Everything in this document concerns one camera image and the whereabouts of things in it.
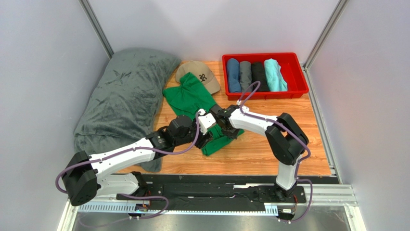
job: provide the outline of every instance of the folded shirt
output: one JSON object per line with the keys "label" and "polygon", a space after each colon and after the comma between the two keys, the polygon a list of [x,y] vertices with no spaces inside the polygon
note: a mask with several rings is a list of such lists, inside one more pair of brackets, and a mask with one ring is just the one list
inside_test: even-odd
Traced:
{"label": "folded shirt", "polygon": [[281,66],[274,59],[263,62],[265,66],[266,81],[270,91],[288,91],[288,84],[281,74]]}
{"label": "folded shirt", "polygon": [[228,89],[230,93],[241,92],[241,85],[239,84],[239,62],[232,58],[226,64],[226,71],[228,74]]}
{"label": "folded shirt", "polygon": [[239,84],[241,85],[241,92],[245,92],[252,84],[252,68],[251,63],[248,61],[239,63]]}
{"label": "folded shirt", "polygon": [[265,69],[261,62],[256,62],[251,65],[252,68],[252,82],[259,81],[260,86],[258,88],[259,91],[270,91],[268,87],[268,83],[266,81],[266,74]]}

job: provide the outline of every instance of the gray pillow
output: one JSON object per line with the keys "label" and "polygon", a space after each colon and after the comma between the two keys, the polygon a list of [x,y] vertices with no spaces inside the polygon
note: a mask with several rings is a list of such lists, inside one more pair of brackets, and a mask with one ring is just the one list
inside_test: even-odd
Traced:
{"label": "gray pillow", "polygon": [[[180,62],[174,55],[146,48],[116,52],[74,131],[75,151],[103,153],[151,133],[164,85]],[[161,158],[141,166],[157,172]]]}

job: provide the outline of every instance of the green shirt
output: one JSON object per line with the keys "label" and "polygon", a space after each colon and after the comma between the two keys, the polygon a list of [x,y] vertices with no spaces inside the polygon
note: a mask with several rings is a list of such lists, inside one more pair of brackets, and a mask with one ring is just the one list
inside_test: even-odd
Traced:
{"label": "green shirt", "polygon": [[[202,108],[208,112],[216,104],[212,95],[192,73],[187,73],[180,81],[181,85],[179,87],[167,88],[162,92],[177,116],[186,115],[194,119],[195,113],[199,109]],[[213,134],[213,140],[208,142],[202,149],[202,153],[207,156],[215,153],[232,141],[232,139],[222,134],[222,129],[219,125],[213,126],[209,131]]]}

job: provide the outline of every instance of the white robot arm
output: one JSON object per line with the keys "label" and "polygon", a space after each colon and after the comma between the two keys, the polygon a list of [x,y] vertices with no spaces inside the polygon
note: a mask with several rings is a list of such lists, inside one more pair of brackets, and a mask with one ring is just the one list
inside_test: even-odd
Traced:
{"label": "white robot arm", "polygon": [[[300,140],[284,131],[281,123]],[[281,116],[260,115],[249,112],[249,108],[231,105],[226,109],[214,105],[208,113],[201,109],[192,121],[189,117],[180,115],[172,120],[170,125],[155,131],[141,140],[128,146],[101,154],[88,156],[85,152],[74,155],[65,171],[56,180],[57,188],[67,192],[73,206],[85,204],[96,196],[111,194],[136,195],[140,184],[140,176],[135,173],[116,174],[128,166],[151,161],[173,153],[176,146],[192,143],[198,148],[204,147],[212,134],[208,130],[218,124],[224,135],[236,139],[240,129],[248,130],[265,136],[272,152],[279,160],[279,173],[276,184],[284,197],[289,196],[296,187],[296,175],[299,160],[305,148],[302,141],[308,144],[308,138],[288,114]],[[64,191],[58,185],[58,179],[63,179]]]}

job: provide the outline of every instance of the cap logo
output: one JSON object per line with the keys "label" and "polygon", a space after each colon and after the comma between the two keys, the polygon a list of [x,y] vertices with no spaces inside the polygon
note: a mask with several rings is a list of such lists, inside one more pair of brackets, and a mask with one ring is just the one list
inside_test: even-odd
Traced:
{"label": "cap logo", "polygon": [[207,80],[207,78],[205,77],[205,74],[199,75],[199,78],[201,79],[201,82],[204,82],[205,80]]}

